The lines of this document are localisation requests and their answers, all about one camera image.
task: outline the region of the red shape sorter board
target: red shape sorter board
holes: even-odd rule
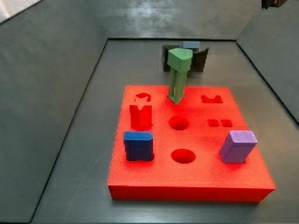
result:
[[[154,161],[127,161],[125,131],[131,130],[130,104],[149,93],[154,108]],[[276,189],[258,147],[245,164],[225,164],[221,146],[230,130],[248,130],[230,89],[187,87],[174,105],[169,87],[126,87],[109,189],[117,200],[260,202]]]

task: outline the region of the gray wall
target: gray wall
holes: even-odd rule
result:
[[[0,26],[0,221],[30,221],[107,37],[91,1],[42,1]]]
[[[260,12],[238,44],[299,123],[299,1]]]
[[[261,0],[97,0],[111,38],[237,39]]]

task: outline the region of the hole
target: hole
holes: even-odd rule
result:
[[[179,115],[174,116],[169,123],[175,130],[186,130],[190,125],[189,120]]]
[[[212,127],[220,127],[221,126],[220,121],[217,119],[209,119],[209,125]]]
[[[135,105],[142,110],[146,105],[151,105],[153,96],[149,93],[135,95]]]
[[[233,122],[232,120],[221,120],[222,126],[224,127],[233,127]]]
[[[214,98],[209,98],[208,95],[204,95],[201,99],[204,103],[224,103],[220,95],[217,95]]]
[[[173,152],[173,160],[181,164],[189,164],[195,160],[197,156],[191,150],[179,149]]]

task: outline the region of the purple cube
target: purple cube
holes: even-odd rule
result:
[[[258,140],[252,130],[232,130],[220,151],[222,162],[244,164],[257,144]]]

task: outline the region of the navy blue cube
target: navy blue cube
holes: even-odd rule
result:
[[[154,134],[151,131],[126,131],[125,143],[127,161],[154,160]]]

